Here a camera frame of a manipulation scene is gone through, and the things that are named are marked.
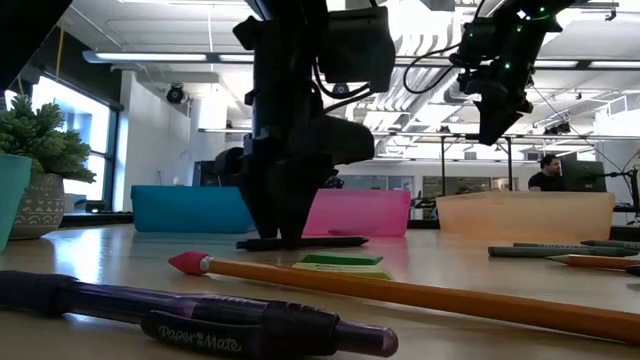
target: plant pot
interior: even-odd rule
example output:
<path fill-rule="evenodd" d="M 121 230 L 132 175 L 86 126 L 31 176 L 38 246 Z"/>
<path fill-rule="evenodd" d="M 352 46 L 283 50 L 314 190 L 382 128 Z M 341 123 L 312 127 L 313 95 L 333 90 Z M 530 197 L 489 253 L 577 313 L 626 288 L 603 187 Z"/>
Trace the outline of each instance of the plant pot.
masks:
<path fill-rule="evenodd" d="M 7 245 L 9 232 L 24 190 L 29 186 L 31 159 L 0 154 L 0 252 Z"/>
<path fill-rule="evenodd" d="M 59 175 L 34 175 L 24 192 L 9 240 L 39 239 L 58 230 L 64 216 L 64 184 Z"/>

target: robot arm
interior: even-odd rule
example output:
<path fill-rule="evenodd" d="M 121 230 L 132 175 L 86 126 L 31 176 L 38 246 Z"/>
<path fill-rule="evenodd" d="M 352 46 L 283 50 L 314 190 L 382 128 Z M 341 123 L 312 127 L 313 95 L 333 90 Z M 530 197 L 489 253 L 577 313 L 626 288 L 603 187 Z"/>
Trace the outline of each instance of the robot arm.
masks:
<path fill-rule="evenodd" d="M 555 14 L 576 0 L 507 0 L 491 18 L 466 24 L 458 53 L 461 89 L 482 94 L 480 142 L 492 144 L 531 112 L 525 88 L 547 32 L 562 29 Z M 384 7 L 327 11 L 325 0 L 256 0 L 250 17 L 234 28 L 254 52 L 252 133 L 244 149 L 216 158 L 217 172 L 240 188 L 263 239 L 296 248 L 318 189 L 334 165 L 371 159 L 373 136 L 361 124 L 327 116 L 317 66 L 331 83 L 366 82 L 354 94 L 385 92 L 395 62 Z"/>
<path fill-rule="evenodd" d="M 466 94 L 481 94 L 479 141 L 491 145 L 533 105 L 525 89 L 544 37 L 561 32 L 556 15 L 584 0 L 507 0 L 490 18 L 465 24 L 452 64 L 462 67 L 458 82 Z"/>
<path fill-rule="evenodd" d="M 250 17 L 234 28 L 254 52 L 254 86 L 245 98 L 252 133 L 244 149 L 218 155 L 216 171 L 240 188 L 261 238 L 296 248 L 334 165 L 374 156 L 367 127 L 326 115 L 326 89 L 312 81 L 312 69 L 319 66 L 328 82 L 367 82 L 357 92 L 385 92 L 395 48 L 383 7 L 330 13 L 325 0 L 253 5 L 263 21 Z"/>

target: gray marker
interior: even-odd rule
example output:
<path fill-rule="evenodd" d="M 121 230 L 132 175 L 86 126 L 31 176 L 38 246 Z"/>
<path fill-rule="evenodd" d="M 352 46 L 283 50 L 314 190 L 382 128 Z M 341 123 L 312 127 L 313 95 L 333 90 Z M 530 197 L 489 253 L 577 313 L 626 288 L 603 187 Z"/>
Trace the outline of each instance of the gray marker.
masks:
<path fill-rule="evenodd" d="M 579 249 L 585 248 L 585 245 L 574 245 L 574 244 L 549 244 L 549 243 L 513 243 L 515 247 L 542 247 L 542 248 L 553 248 L 553 249 Z"/>
<path fill-rule="evenodd" d="M 545 258 L 560 255 L 593 255 L 624 257 L 638 255 L 637 251 L 621 248 L 584 247 L 572 249 L 544 248 L 544 247 L 508 247 L 492 246 L 488 248 L 489 256 L 493 257 L 520 257 L 520 258 Z"/>
<path fill-rule="evenodd" d="M 633 242 L 633 241 L 589 240 L 589 241 L 583 241 L 580 244 L 589 245 L 589 246 L 604 246 L 604 247 L 640 250 L 640 243 Z"/>

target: pink bin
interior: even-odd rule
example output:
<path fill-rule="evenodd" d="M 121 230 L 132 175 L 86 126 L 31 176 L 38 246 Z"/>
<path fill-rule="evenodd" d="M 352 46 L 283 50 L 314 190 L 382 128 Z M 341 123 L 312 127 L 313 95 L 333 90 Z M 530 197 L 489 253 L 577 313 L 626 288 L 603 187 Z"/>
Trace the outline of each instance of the pink bin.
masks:
<path fill-rule="evenodd" d="M 402 237 L 410 204 L 406 190 L 321 189 L 304 235 Z"/>

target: pen clip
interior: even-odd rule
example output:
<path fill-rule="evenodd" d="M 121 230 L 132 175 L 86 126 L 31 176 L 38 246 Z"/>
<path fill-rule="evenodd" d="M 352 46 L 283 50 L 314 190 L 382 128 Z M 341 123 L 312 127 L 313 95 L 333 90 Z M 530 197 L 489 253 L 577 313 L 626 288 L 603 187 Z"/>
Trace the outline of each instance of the pen clip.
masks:
<path fill-rule="evenodd" d="M 140 327 L 159 342 L 210 355 L 256 357 L 263 348 L 260 325 L 220 324 L 150 311 Z"/>

